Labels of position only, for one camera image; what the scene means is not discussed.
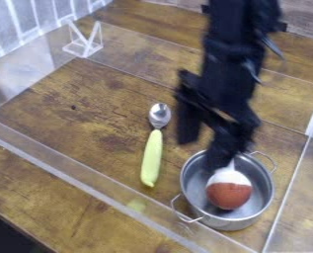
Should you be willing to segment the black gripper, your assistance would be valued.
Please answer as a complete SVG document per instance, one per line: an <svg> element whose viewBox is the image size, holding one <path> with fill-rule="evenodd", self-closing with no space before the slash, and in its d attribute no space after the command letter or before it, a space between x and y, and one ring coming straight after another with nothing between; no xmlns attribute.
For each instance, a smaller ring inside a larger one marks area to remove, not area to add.
<svg viewBox="0 0 313 253"><path fill-rule="evenodd" d="M215 138L207 149L205 168L211 171L227 167L235 157L249 150L256 127L260 124L249 100L260 73L263 52L248 57L215 58L204 55L203 75L187 69L177 72L177 143L196 142L201 123L215 128ZM237 123L227 121L216 110L228 114Z"/></svg>

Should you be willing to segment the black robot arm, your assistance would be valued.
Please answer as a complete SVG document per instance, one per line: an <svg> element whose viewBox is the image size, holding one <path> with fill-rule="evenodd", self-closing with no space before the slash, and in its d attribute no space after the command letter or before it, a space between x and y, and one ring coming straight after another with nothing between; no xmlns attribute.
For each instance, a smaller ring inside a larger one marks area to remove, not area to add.
<svg viewBox="0 0 313 253"><path fill-rule="evenodd" d="M201 73L179 71L177 142L199 139L203 125L215 131L205 166L227 167L247 152L261 125L249 101L260 83L268 34L279 29L277 0L209 0Z"/></svg>

